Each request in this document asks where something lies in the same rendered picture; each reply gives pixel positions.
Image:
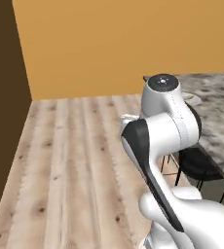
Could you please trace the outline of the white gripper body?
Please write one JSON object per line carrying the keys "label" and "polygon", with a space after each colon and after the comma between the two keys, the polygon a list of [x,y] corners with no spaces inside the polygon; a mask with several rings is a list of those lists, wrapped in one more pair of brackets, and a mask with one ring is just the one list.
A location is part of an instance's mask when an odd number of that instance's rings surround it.
{"label": "white gripper body", "polygon": [[138,120],[139,117],[137,115],[132,114],[124,114],[120,117],[120,133],[123,133],[126,125],[130,122]]}

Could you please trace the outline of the pale grey plate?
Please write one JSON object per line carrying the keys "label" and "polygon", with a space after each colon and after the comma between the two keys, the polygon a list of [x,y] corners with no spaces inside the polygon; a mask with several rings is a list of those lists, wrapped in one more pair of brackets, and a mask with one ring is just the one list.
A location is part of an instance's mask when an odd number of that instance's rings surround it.
{"label": "pale grey plate", "polygon": [[183,92],[182,97],[184,101],[191,106],[198,106],[202,104],[202,100],[194,93]]}

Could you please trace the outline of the black stool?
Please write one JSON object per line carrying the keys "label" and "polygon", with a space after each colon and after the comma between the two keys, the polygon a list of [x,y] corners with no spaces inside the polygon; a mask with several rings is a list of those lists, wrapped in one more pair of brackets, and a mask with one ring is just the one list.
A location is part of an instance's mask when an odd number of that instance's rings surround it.
{"label": "black stool", "polygon": [[190,147],[178,153],[178,172],[175,185],[184,174],[204,199],[219,203],[224,199],[224,176],[209,154],[200,147]]}
{"label": "black stool", "polygon": [[174,155],[163,156],[161,159],[161,172],[164,175],[175,175],[178,172],[178,162]]}

